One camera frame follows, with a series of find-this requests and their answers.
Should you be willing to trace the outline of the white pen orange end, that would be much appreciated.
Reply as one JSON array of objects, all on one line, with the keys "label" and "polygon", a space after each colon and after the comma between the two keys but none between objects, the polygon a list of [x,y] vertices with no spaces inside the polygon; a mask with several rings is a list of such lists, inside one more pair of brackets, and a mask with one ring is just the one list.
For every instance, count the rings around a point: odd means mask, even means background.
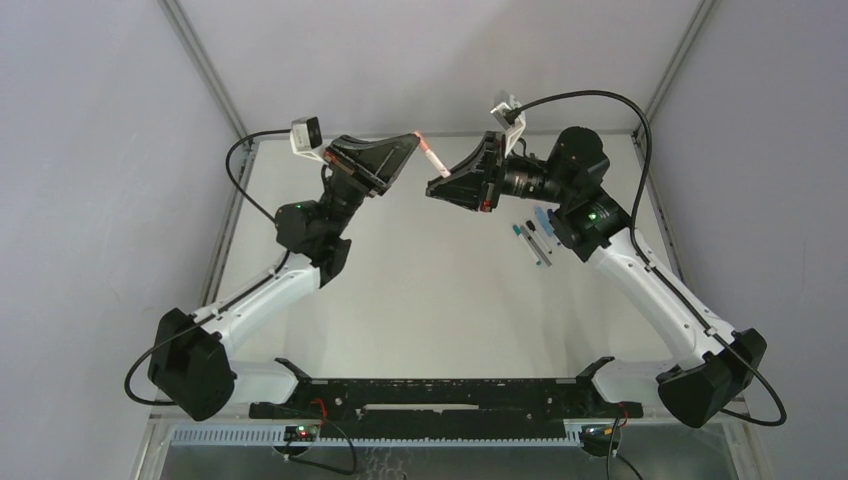
[{"label": "white pen orange end", "polygon": [[440,175],[442,178],[447,178],[447,177],[449,177],[449,176],[451,175],[450,170],[449,170],[449,169],[447,168],[447,166],[446,166],[446,165],[445,165],[445,164],[444,164],[444,163],[440,160],[440,158],[438,157],[438,155],[437,155],[437,154],[436,154],[436,153],[435,153],[435,152],[431,149],[431,147],[430,147],[430,150],[429,150],[429,151],[426,151],[426,152],[423,152],[423,151],[422,151],[422,153],[424,154],[424,156],[428,159],[428,161],[429,161],[429,162],[431,163],[431,165],[432,165],[432,166],[436,169],[436,171],[439,173],[439,175]]}]

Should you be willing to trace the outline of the white pen green end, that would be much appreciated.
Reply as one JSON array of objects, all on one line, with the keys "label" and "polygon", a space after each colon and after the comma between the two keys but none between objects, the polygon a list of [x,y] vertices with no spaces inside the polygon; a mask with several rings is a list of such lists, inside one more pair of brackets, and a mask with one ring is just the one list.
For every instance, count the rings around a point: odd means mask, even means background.
[{"label": "white pen green end", "polygon": [[523,246],[527,249],[527,251],[528,251],[528,253],[529,253],[530,258],[531,258],[531,259],[532,259],[532,261],[535,263],[535,265],[536,265],[536,266],[541,266],[541,265],[542,265],[542,260],[540,259],[540,257],[539,257],[539,256],[538,256],[538,254],[536,253],[536,251],[533,249],[533,247],[532,247],[531,243],[529,242],[528,238],[527,238],[527,237],[526,237],[526,236],[522,233],[522,231],[521,231],[520,227],[519,227],[518,225],[516,225],[516,224],[513,224],[513,225],[512,225],[512,229],[513,229],[514,233],[516,234],[517,238],[518,238],[518,239],[520,240],[520,242],[522,243],[522,245],[523,245]]}]

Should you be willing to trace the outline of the light blue correction tape pen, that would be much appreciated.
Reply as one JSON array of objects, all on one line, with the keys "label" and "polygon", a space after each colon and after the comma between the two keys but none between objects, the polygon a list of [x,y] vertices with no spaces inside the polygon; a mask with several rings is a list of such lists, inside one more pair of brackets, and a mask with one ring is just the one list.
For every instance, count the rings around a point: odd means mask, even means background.
[{"label": "light blue correction tape pen", "polygon": [[536,215],[537,220],[539,221],[540,227],[545,232],[545,234],[548,237],[554,237],[555,234],[554,234],[553,228],[550,224],[548,212],[540,206],[535,206],[534,207],[534,213]]}]

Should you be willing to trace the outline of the black checkered pen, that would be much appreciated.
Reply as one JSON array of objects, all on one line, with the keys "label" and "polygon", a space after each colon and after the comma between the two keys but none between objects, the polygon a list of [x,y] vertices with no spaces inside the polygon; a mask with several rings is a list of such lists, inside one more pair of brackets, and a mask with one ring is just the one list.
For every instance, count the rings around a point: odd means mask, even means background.
[{"label": "black checkered pen", "polygon": [[551,267],[551,266],[552,266],[552,262],[551,262],[551,261],[550,261],[550,259],[547,257],[547,255],[543,252],[542,248],[541,248],[541,247],[537,244],[537,242],[535,241],[535,239],[534,239],[534,238],[532,237],[532,235],[530,234],[529,230],[528,230],[525,226],[520,226],[520,227],[519,227],[519,230],[520,230],[520,232],[522,233],[522,235],[524,236],[525,240],[526,240],[526,241],[528,242],[528,244],[530,245],[530,248],[533,250],[533,252],[534,252],[534,253],[537,255],[537,257],[539,258],[539,260],[541,261],[541,263],[542,263],[543,265],[545,265],[546,267]]}]

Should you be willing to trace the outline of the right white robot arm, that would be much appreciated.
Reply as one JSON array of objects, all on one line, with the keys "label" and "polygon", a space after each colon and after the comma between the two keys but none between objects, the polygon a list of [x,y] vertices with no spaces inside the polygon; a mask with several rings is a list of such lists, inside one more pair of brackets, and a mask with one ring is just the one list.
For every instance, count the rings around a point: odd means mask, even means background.
[{"label": "right white robot arm", "polygon": [[609,167],[588,128],[562,131],[545,159],[514,155],[505,134],[489,131],[447,176],[429,181],[426,194],[485,213],[503,196],[556,204],[548,214],[555,237],[631,301],[671,354],[660,362],[599,361],[589,375],[595,390],[609,403],[659,403],[700,428],[751,384],[767,343],[712,313],[642,245],[631,216],[602,186]]}]

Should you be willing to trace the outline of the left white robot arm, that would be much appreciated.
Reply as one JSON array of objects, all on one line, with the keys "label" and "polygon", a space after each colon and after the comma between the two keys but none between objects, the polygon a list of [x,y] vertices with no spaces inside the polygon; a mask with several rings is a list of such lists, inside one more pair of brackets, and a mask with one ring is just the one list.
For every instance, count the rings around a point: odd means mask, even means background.
[{"label": "left white robot arm", "polygon": [[320,199],[279,207],[273,224],[281,258],[223,300],[190,314],[167,312],[146,354],[148,379],[195,421],[230,404],[289,400],[300,374],[280,360],[236,361],[233,354],[273,315],[343,270],[352,244],[344,230],[365,199],[388,191],[420,144],[414,133],[373,141],[342,135],[329,144],[319,134],[288,135],[294,154],[330,171]]}]

